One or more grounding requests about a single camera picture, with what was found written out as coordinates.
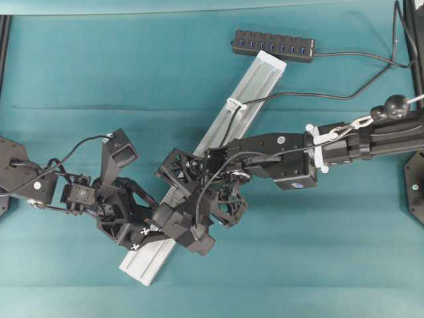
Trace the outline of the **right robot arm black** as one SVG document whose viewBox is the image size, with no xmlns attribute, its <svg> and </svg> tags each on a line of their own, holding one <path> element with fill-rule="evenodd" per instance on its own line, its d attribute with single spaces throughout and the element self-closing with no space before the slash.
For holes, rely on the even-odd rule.
<svg viewBox="0 0 424 318">
<path fill-rule="evenodd" d="M 208 229 L 218 220 L 229 228 L 246 211 L 240 187 L 253 177 L 283 190 L 304 189 L 316 186 L 317 174 L 331 166 L 422 149 L 423 110 L 410 106 L 407 97 L 393 95 L 351 123 L 236 138 L 202 156 L 174 149 L 156 174 L 182 191 L 176 213 L 186 227 Z"/>
</svg>

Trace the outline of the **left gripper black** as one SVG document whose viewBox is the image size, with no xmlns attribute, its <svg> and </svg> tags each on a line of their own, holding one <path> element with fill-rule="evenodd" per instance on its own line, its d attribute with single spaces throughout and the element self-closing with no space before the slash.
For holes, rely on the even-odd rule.
<svg viewBox="0 0 424 318">
<path fill-rule="evenodd" d="M 147 225 L 131 224 L 131 206 L 134 215 L 151 215 L 158 207 L 157 201 L 137 182 L 129 178 L 116 178 L 109 196 L 101 194 L 97 178 L 78 176 L 64 186 L 60 201 L 69 213 L 90 214 L 97 220 L 97 228 L 117 245 L 127 250 L 139 250 L 144 245 L 165 240 L 162 231 L 153 231 Z"/>
</svg>

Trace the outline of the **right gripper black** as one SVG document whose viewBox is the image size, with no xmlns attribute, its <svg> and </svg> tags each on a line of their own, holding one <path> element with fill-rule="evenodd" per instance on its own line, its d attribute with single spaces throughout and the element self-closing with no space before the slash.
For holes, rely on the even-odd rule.
<svg viewBox="0 0 424 318">
<path fill-rule="evenodd" d="M 250 180 L 244 171 L 251 151 L 239 146 L 209 148 L 203 156 L 173 149 L 158 167 L 155 176 L 171 188 L 164 196 L 161 212 L 171 212 L 182 205 L 187 212 L 196 212 L 197 197 L 213 201 L 211 214 L 229 229 L 237 225 L 248 204 L 239 187 Z"/>
</svg>

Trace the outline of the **white zip tie on arm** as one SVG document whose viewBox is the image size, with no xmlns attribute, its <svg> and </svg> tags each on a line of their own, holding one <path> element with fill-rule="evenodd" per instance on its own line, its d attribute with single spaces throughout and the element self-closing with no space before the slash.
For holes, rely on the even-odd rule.
<svg viewBox="0 0 424 318">
<path fill-rule="evenodd" d="M 328 173 L 329 167 L 324 163 L 321 145 L 331 141 L 334 134 L 333 133 L 321 134 L 319 132 L 318 127 L 313 126 L 310 123 L 308 123 L 305 126 L 305 129 L 313 137 L 313 145 L 315 146 L 314 153 L 313 153 L 313 160 L 314 160 L 315 167 L 317 169 L 320 169 L 323 173 Z"/>
</svg>

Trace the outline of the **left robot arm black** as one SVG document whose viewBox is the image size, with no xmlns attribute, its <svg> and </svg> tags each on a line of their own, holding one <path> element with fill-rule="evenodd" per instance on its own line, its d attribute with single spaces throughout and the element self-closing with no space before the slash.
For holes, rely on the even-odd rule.
<svg viewBox="0 0 424 318">
<path fill-rule="evenodd" d="M 66 171 L 65 161 L 57 158 L 42 167 L 29 159 L 22 144 L 1 138 L 1 212 L 14 197 L 37 209 L 89 215 L 101 232 L 129 251 L 166 239 L 151 227 L 158 203 L 134 180 L 119 176 L 138 158 L 132 142 L 122 129 L 100 138 L 101 173 L 95 180 Z"/>
</svg>

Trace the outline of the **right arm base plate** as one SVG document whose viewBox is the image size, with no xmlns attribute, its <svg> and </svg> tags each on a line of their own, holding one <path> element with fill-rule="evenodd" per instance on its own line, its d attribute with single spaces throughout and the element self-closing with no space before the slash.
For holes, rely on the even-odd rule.
<svg viewBox="0 0 424 318">
<path fill-rule="evenodd" d="M 423 150 L 405 163 L 403 174 L 408 211 L 423 225 Z"/>
</svg>

